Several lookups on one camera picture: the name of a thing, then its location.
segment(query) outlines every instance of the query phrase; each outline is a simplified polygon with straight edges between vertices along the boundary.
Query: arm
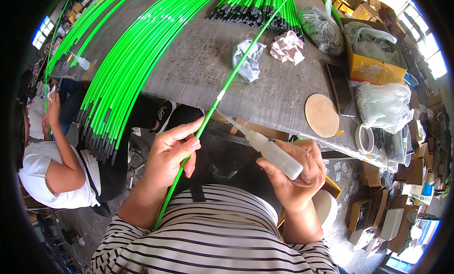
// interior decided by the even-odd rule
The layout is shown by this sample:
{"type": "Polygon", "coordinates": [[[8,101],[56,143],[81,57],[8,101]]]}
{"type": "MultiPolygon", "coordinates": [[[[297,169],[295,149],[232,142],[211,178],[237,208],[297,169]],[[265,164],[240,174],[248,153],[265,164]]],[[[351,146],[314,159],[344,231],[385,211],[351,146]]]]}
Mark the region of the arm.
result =
{"type": "Polygon", "coordinates": [[[154,226],[167,189],[178,174],[181,161],[189,155],[191,157],[186,162],[184,171],[188,178],[194,172],[195,151],[201,146],[193,133],[200,128],[202,122],[203,118],[199,118],[193,123],[156,135],[143,178],[118,209],[120,219],[146,230],[154,226]]]}
{"type": "Polygon", "coordinates": [[[304,170],[296,180],[290,180],[265,158],[259,164],[268,174],[277,198],[286,211],[284,241],[307,244],[320,241],[323,231],[315,213],[312,197],[325,183],[325,167],[314,141],[298,140],[276,144],[300,162],[304,170]]]}
{"type": "Polygon", "coordinates": [[[46,185],[52,193],[71,192],[84,185],[85,174],[58,123],[60,96],[58,93],[53,93],[50,98],[52,102],[48,101],[47,103],[48,114],[46,126],[49,124],[54,132],[55,141],[57,142],[63,164],[55,161],[50,162],[46,173],[46,185]]]}

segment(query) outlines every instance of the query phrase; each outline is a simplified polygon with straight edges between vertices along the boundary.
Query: striped shirt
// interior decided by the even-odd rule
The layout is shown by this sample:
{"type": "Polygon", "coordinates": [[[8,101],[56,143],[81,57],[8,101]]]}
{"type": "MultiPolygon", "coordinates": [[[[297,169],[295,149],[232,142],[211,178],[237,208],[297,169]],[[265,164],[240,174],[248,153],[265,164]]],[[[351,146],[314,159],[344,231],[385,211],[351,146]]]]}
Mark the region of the striped shirt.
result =
{"type": "Polygon", "coordinates": [[[156,232],[114,216],[92,272],[339,273],[323,242],[283,243],[276,212],[261,198],[231,186],[202,189],[206,202],[193,202],[190,190],[176,195],[156,232]]]}

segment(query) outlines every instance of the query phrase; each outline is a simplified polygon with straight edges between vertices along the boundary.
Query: round wooden disk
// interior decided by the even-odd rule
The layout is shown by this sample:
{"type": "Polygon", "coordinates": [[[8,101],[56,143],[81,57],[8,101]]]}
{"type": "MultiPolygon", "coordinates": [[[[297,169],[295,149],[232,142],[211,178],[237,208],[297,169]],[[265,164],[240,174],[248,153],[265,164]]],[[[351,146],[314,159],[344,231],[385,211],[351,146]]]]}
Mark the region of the round wooden disk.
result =
{"type": "Polygon", "coordinates": [[[305,111],[310,128],[321,137],[331,137],[339,129],[339,115],[327,96],[311,95],[306,101],[305,111]]]}

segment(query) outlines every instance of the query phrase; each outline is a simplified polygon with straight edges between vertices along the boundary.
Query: worktable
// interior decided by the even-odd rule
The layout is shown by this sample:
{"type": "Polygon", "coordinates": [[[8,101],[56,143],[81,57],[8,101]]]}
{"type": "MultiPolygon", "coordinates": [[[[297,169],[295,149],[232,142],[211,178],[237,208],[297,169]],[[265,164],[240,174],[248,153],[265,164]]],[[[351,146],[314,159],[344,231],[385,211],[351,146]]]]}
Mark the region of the worktable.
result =
{"type": "MultiPolygon", "coordinates": [[[[110,16],[83,54],[88,61],[96,61],[89,80],[94,77],[120,36],[156,1],[127,0],[110,16]]],[[[151,72],[142,89],[143,93],[202,109],[212,106],[232,72],[233,47],[244,39],[254,39],[260,30],[242,23],[207,20],[206,17],[218,2],[219,0],[211,0],[185,25],[151,72]]],[[[295,0],[295,4],[298,11],[309,5],[325,9],[322,0],[295,0]]],[[[305,45],[301,50],[305,59],[294,66],[289,61],[276,60],[269,54],[275,36],[276,33],[265,31],[259,39],[260,43],[266,44],[258,59],[261,70],[259,79],[248,84],[237,75],[218,109],[225,115],[290,135],[299,135],[301,138],[314,139],[350,157],[397,171],[397,165],[389,163],[385,158],[375,160],[374,157],[358,152],[355,144],[355,129],[358,124],[352,118],[340,116],[339,130],[343,131],[343,135],[329,138],[316,135],[306,122],[305,102],[310,95],[320,93],[333,100],[325,64],[330,62],[346,70],[346,57],[334,57],[321,52],[305,35],[305,45]]],[[[67,60],[68,57],[63,57],[51,76],[81,80],[87,72],[79,66],[70,68],[67,60]]]]}

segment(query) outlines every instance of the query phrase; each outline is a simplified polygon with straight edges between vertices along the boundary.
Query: smartphone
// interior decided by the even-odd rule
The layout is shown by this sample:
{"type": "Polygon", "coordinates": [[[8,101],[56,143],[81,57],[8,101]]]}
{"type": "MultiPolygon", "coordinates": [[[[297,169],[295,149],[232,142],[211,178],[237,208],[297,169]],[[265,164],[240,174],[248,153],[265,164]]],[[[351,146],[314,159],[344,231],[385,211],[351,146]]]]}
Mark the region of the smartphone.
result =
{"type": "Polygon", "coordinates": [[[347,117],[356,117],[355,103],[344,70],[342,67],[331,63],[326,64],[326,70],[330,77],[337,113],[347,117]]]}

